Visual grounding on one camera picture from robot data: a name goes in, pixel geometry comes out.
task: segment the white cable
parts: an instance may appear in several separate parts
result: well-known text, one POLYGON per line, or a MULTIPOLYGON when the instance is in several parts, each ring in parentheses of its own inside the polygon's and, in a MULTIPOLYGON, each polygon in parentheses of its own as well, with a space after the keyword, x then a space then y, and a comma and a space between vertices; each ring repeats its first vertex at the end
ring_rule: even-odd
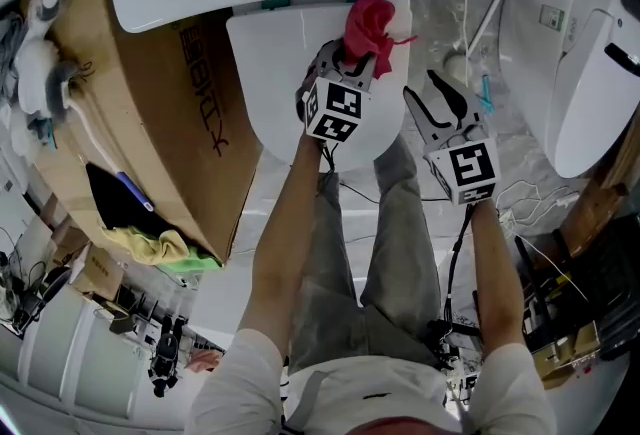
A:
MULTIPOLYGON (((533 214, 535 213, 536 209, 538 209, 538 207, 540 206, 540 204, 543 204, 544 202, 546 202, 547 200, 549 200, 551 197, 553 197, 556 193, 558 193, 559 191, 562 190, 566 190, 567 188, 569 188, 569 186, 558 186, 555 190, 551 191, 550 193, 547 193, 547 195, 545 195, 544 197, 542 197, 540 195, 540 192, 538 191, 538 200, 540 201, 540 203, 533 209, 533 211, 531 211, 531 213, 529 213, 529 216, 527 216, 526 218, 522 218, 522 221, 526 221, 529 218, 531 218, 533 216, 533 214)), ((524 201, 525 199, 520 199, 520 200, 516 200, 513 204, 511 204, 511 206, 509 207, 509 209, 513 209, 513 206, 515 206, 516 204, 518 204, 521 201, 524 201)))
POLYGON ((464 0, 462 16, 462 38, 464 39, 464 86, 469 86, 469 42, 467 41, 467 0, 464 0))
POLYGON ((114 174, 117 174, 118 172, 120 172, 120 169, 116 166, 115 161, 111 159, 111 156, 109 155, 109 153, 105 150, 104 147, 102 147, 102 145, 100 145, 100 142, 98 142, 98 139, 96 138, 96 135, 93 133, 93 129, 91 129, 91 124, 89 123, 89 119, 87 119, 87 115, 84 112, 84 110, 80 108, 78 103, 75 102, 73 99, 68 100, 68 106, 78 114, 78 117, 80 117, 80 122, 82 122, 82 125, 84 126, 84 130, 87 132, 87 136, 89 136, 89 140, 91 140, 91 143, 93 144, 93 146, 100 153, 100 155, 102 156, 102 159, 104 159, 107 162, 107 165, 109 166, 109 168, 111 168, 111 171, 114 174))
POLYGON ((537 199, 535 199, 535 200, 542 200, 542 197, 540 196, 540 190, 538 189, 538 185, 537 185, 537 184, 533 184, 533 183, 530 183, 529 181, 525 181, 524 179, 520 179, 519 181, 516 181, 515 183, 513 183, 511 186, 507 186, 504 190, 502 190, 502 191, 498 194, 498 196, 496 197, 496 204, 495 204, 495 205, 496 205, 496 209, 498 209, 498 210, 500 209, 500 208, 498 207, 498 205, 499 205, 499 203, 500 203, 500 197, 502 197, 502 195, 503 195, 504 193, 507 193, 511 188, 514 188, 514 187, 515 187, 515 186, 517 186, 518 184, 526 184, 527 186, 529 186, 529 187, 531 187, 531 188, 535 188, 535 190, 536 190, 536 195, 538 196, 538 198, 537 198, 537 199))
POLYGON ((553 202, 552 204, 549 204, 549 207, 547 207, 547 209, 545 209, 542 214, 540 216, 538 216, 538 218, 536 218, 533 222, 531 223, 523 223, 526 220, 528 220, 529 218, 531 218, 531 215, 533 215, 533 213, 535 213, 536 209, 538 209, 538 206, 541 205, 542 202, 540 202, 535 209, 531 212, 531 214, 529 216, 527 216, 526 218, 521 218, 521 219, 517 219, 515 216, 513 217, 513 220, 516 224, 520 225, 521 227, 533 227, 535 224, 538 223, 538 220, 540 220, 540 218, 542 218, 544 215, 546 215, 547 213, 549 213, 554 207, 556 207, 558 204, 556 202, 553 202))
POLYGON ((527 245, 529 245, 531 248, 533 248, 536 252, 538 252, 542 257, 544 257, 547 261, 549 261, 549 263, 551 263, 551 265, 556 269, 556 271, 562 275, 574 288, 576 288, 576 291, 578 291, 578 293, 580 293, 582 295, 582 298, 584 298, 587 302, 589 302, 589 299, 585 296, 585 294, 580 290, 580 288, 575 284, 575 282, 573 282, 573 280, 571 280, 565 273, 563 273, 563 271, 556 265, 556 263, 554 263, 545 253, 543 253, 541 250, 539 250, 533 243, 531 243, 527 238, 525 238, 524 236, 518 234, 517 232, 515 232, 513 229, 509 229, 508 227, 505 226, 505 229, 507 231, 509 231, 511 234, 513 234, 514 236, 518 236, 522 241, 524 241, 527 245))

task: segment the cable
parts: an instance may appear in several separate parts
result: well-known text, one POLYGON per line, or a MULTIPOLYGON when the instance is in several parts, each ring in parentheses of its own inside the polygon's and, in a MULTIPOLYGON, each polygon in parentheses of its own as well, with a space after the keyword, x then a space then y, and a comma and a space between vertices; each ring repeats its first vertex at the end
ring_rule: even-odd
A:
POLYGON ((333 174, 335 174, 336 164, 333 161, 333 153, 336 152, 336 149, 338 148, 338 144, 339 142, 336 142, 331 152, 329 152, 329 147, 327 147, 326 143, 322 145, 322 156, 324 157, 324 159, 327 160, 327 164, 329 165, 329 171, 326 174, 324 174, 324 176, 322 177, 322 181, 320 182, 316 196, 324 191, 324 189, 329 184, 329 181, 331 181, 333 174))
POLYGON ((522 241, 524 241, 527 245, 529 245, 531 248, 533 248, 533 250, 535 250, 536 252, 538 252, 538 254, 540 254, 542 257, 544 257, 547 261, 549 261, 549 263, 551 263, 551 265, 556 269, 556 271, 562 275, 575 289, 576 291, 578 291, 578 293, 580 293, 580 295, 582 295, 582 298, 584 298, 587 303, 589 303, 589 299, 586 297, 586 295, 580 290, 580 288, 575 284, 575 282, 573 282, 573 280, 571 280, 559 267, 556 263, 554 263, 544 252, 542 252, 540 249, 538 249, 538 247, 536 247, 533 243, 531 243, 527 238, 525 238, 524 236, 522 236, 521 234, 518 234, 517 232, 515 232, 513 229, 510 229, 508 227, 505 227, 505 229, 507 231, 509 231, 512 235, 514 236, 518 236, 522 241))
POLYGON ((13 97, 13 92, 7 88, 6 77, 11 74, 14 67, 14 58, 18 52, 21 38, 23 37, 23 19, 19 14, 10 12, 4 18, 4 22, 8 24, 6 33, 0 39, 0 99, 7 101, 13 97))
POLYGON ((184 284, 183 282, 180 282, 178 279, 175 279, 174 277, 172 277, 171 275, 169 275, 166 271, 164 271, 162 268, 160 268, 159 266, 154 266, 154 268, 158 271, 161 271, 163 275, 166 275, 167 277, 169 277, 173 282, 175 282, 176 284, 178 284, 180 287, 187 287, 186 284, 184 284))
POLYGON ((528 197, 527 199, 520 199, 520 200, 542 200, 542 197, 540 196, 540 190, 538 189, 538 185, 537 185, 537 184, 533 184, 533 183, 530 183, 529 181, 525 181, 524 179, 520 179, 519 181, 516 181, 516 182, 515 182, 515 183, 513 183, 512 185, 507 186, 504 190, 502 190, 502 191, 498 194, 498 196, 496 197, 496 203, 495 203, 496 209, 500 209, 500 208, 498 207, 498 206, 499 206, 499 204, 500 204, 500 197, 502 197, 502 195, 503 195, 504 193, 507 193, 511 188, 516 187, 518 184, 526 184, 527 186, 529 186, 529 187, 531 187, 531 188, 535 188, 535 190, 536 190, 536 195, 538 196, 538 198, 528 197))
POLYGON ((449 138, 447 138, 444 142, 442 142, 442 143, 440 144, 440 147, 438 148, 438 150, 442 150, 442 149, 443 149, 443 148, 445 148, 445 147, 446 147, 447 149, 448 149, 449 147, 451 147, 451 145, 449 145, 449 142, 450 142, 451 140, 453 140, 454 138, 462 138, 462 140, 463 140, 463 142, 462 142, 462 143, 459 143, 459 144, 457 144, 457 145, 464 145, 465 143, 467 143, 467 142, 469 141, 469 140, 467 139, 467 137, 466 137, 464 134, 455 134, 455 135, 450 136, 449 138))
POLYGON ((533 227, 536 223, 538 223, 538 221, 545 216, 547 213, 549 213, 554 207, 559 205, 559 201, 561 201, 562 199, 565 199, 567 197, 570 197, 571 195, 574 195, 575 193, 578 193, 577 191, 573 191, 567 195, 565 195, 564 197, 561 197, 559 199, 556 199, 551 205, 549 205, 547 207, 547 209, 540 214, 533 222, 531 223, 526 223, 527 220, 529 220, 534 214, 535 212, 538 210, 538 208, 544 204, 547 200, 549 200, 553 195, 555 195, 556 193, 558 193, 559 191, 565 190, 567 188, 569 188, 569 186, 567 185, 563 185, 563 186, 559 186, 558 188, 556 188, 555 190, 551 191, 549 194, 547 194, 544 198, 542 197, 542 195, 540 195, 540 189, 538 188, 537 184, 532 184, 528 181, 525 181, 524 179, 521 179, 519 181, 516 181, 515 183, 513 183, 511 186, 508 186, 507 188, 505 188, 504 190, 502 190, 498 196, 496 197, 496 209, 498 210, 498 212, 500 212, 500 208, 498 207, 498 203, 500 202, 500 197, 502 196, 503 193, 506 193, 507 191, 509 191, 511 188, 517 186, 518 184, 526 184, 527 186, 529 186, 530 188, 535 188, 536 190, 536 197, 525 197, 522 199, 518 199, 516 200, 513 204, 511 204, 511 206, 509 208, 506 208, 504 210, 504 212, 509 212, 510 215, 513 217, 513 222, 517 225, 521 225, 522 227, 533 227), (525 218, 516 218, 515 214, 513 213, 513 208, 519 204, 520 202, 526 202, 526 201, 531 201, 531 202, 537 202, 537 204, 535 205, 535 207, 533 208, 533 210, 531 211, 531 213, 529 213, 528 216, 526 216, 525 218))
POLYGON ((7 235, 7 238, 9 238, 9 241, 11 242, 11 245, 13 246, 13 252, 11 253, 11 255, 16 254, 16 256, 18 257, 18 265, 19 265, 19 268, 20 268, 20 276, 24 277, 24 275, 22 273, 22 259, 20 258, 20 252, 18 252, 18 247, 13 242, 13 238, 11 237, 11 234, 9 234, 4 227, 0 227, 0 230, 2 230, 2 232, 4 232, 7 235))
POLYGON ((451 307, 451 290, 453 289, 453 276, 456 271, 456 262, 458 261, 458 255, 460 254, 460 249, 462 248, 462 241, 464 240, 464 233, 469 226, 469 222, 471 221, 471 217, 473 216, 473 212, 475 211, 476 204, 467 204, 467 210, 464 214, 464 222, 462 223, 462 227, 460 228, 460 234, 458 236, 457 241, 453 245, 453 256, 451 257, 451 264, 449 265, 449 281, 447 283, 447 299, 444 302, 444 313, 443 317, 446 322, 449 323, 449 332, 445 334, 444 337, 447 337, 453 331, 453 312, 451 307))
MULTIPOLYGON (((371 202, 372 204, 376 204, 376 205, 380 205, 380 201, 378 200, 373 200, 370 197, 367 197, 364 193, 356 190, 353 186, 349 186, 347 183, 344 183, 342 181, 340 181, 340 185, 344 186, 345 188, 350 189, 353 193, 360 195, 362 198, 368 200, 369 202, 371 202)), ((422 202, 448 202, 449 199, 448 198, 421 198, 420 199, 422 202)))
POLYGON ((517 218, 514 217, 514 221, 515 223, 517 223, 518 225, 522 226, 522 227, 533 227, 535 224, 538 223, 538 220, 540 220, 540 218, 542 218, 544 215, 546 215, 548 212, 550 212, 554 207, 556 207, 558 205, 557 202, 553 202, 552 204, 549 205, 549 207, 547 209, 545 209, 542 214, 540 216, 538 216, 538 218, 536 218, 533 222, 531 223, 522 223, 525 220, 528 220, 529 218, 531 218, 531 215, 533 213, 535 213, 536 209, 538 209, 538 206, 535 207, 535 209, 531 212, 531 214, 529 216, 527 216, 524 219, 520 219, 518 220, 517 218))
POLYGON ((111 320, 111 321, 124 321, 125 319, 128 319, 128 318, 131 317, 131 314, 129 314, 127 312, 122 312, 122 311, 118 311, 118 310, 116 310, 115 312, 112 312, 109 307, 100 307, 99 309, 95 309, 93 311, 93 316, 97 317, 96 313, 102 312, 102 311, 108 311, 111 314, 113 314, 113 320, 111 320), (116 316, 116 313, 124 314, 124 317, 119 318, 118 316, 116 316))
POLYGON ((44 270, 43 270, 43 271, 45 271, 45 272, 47 271, 47 264, 46 264, 44 261, 38 261, 36 264, 34 264, 34 265, 31 267, 31 269, 29 270, 29 275, 28 275, 29 283, 28 283, 28 285, 27 285, 27 289, 29 289, 29 288, 31 287, 31 272, 32 272, 32 271, 33 271, 33 269, 34 269, 36 266, 38 266, 39 264, 42 264, 42 266, 44 266, 44 270))

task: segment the cardboard box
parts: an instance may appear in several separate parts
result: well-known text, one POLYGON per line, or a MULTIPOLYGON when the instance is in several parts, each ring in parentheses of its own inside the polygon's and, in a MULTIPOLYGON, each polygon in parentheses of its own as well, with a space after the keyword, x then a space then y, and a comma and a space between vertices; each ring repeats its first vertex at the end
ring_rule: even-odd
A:
POLYGON ((572 363, 593 356, 600 347, 595 322, 588 323, 573 336, 563 337, 558 343, 559 355, 553 358, 552 345, 545 346, 533 355, 536 370, 546 390, 554 389, 565 383, 574 373, 572 363))
POLYGON ((68 227, 51 260, 47 263, 47 273, 57 266, 67 266, 85 246, 89 244, 87 235, 76 227, 68 227))
POLYGON ((95 293, 114 300, 122 283, 124 270, 106 250, 89 245, 73 261, 69 283, 80 293, 95 293))
MULTIPOLYGON (((48 36, 62 57, 90 64, 76 97, 114 160, 160 216, 222 262, 261 152, 225 28, 230 14, 131 34, 111 0, 71 0, 48 36)), ((114 249, 100 230, 85 171, 87 161, 106 163, 73 113, 55 138, 58 149, 43 151, 38 169, 91 241, 114 249)))

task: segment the floor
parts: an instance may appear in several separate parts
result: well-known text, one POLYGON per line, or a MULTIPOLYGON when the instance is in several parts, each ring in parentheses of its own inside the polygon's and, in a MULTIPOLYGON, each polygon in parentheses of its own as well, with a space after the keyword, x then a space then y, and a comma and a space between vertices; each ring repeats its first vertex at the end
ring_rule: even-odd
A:
MULTIPOLYGON (((473 38, 491 1, 468 1, 466 30, 469 41, 473 38)), ((408 82, 412 89, 422 92, 428 68, 441 69, 446 57, 453 53, 464 52, 462 31, 464 2, 462 0, 411 0, 411 9, 413 32, 418 39, 411 44, 408 82)), ((470 84, 474 91, 481 93, 482 76, 485 74, 489 76, 495 112, 487 117, 496 134, 502 169, 502 181, 498 191, 504 190, 516 181, 526 180, 538 186, 543 198, 553 193, 546 202, 537 206, 535 212, 532 212, 536 207, 535 202, 520 202, 514 208, 516 218, 531 222, 535 221, 555 198, 572 191, 579 191, 584 181, 565 181, 555 173, 537 141, 529 133, 518 107, 512 101, 499 72, 499 14, 500 9, 496 12, 470 59, 473 71, 470 84)), ((422 157, 424 143, 408 111, 405 114, 402 135, 418 166, 422 196, 442 197, 442 189, 431 175, 427 162, 422 157)), ((240 219, 228 266, 250 267, 252 265, 254 250, 288 170, 288 165, 280 162, 267 151, 263 152, 240 219)), ((373 165, 341 174, 341 180, 371 199, 377 200, 379 197, 373 165)), ((498 207, 504 210, 516 200, 533 194, 534 188, 519 184, 502 195, 498 207)), ((378 206, 344 187, 340 192, 340 200, 347 253, 356 290, 361 291, 366 281, 376 234, 378 206)), ((451 249, 464 217, 464 208, 454 207, 449 202, 425 202, 424 213, 436 262, 439 263, 441 286, 443 286, 448 275, 451 249)), ((566 208, 555 207, 532 227, 518 226, 516 230, 527 238, 548 233, 559 226, 566 213, 566 208)), ((517 262, 513 235, 507 234, 507 236, 514 262, 517 262)), ((454 280, 453 306, 456 319, 467 323, 477 322, 471 296, 475 289, 473 263, 471 238, 465 237, 454 280)), ((198 276, 183 277, 186 283, 181 284, 180 279, 175 276, 171 277, 158 270, 137 265, 131 265, 127 275, 131 282, 144 284, 145 290, 160 298, 161 309, 179 312, 188 317, 196 294, 198 276)))

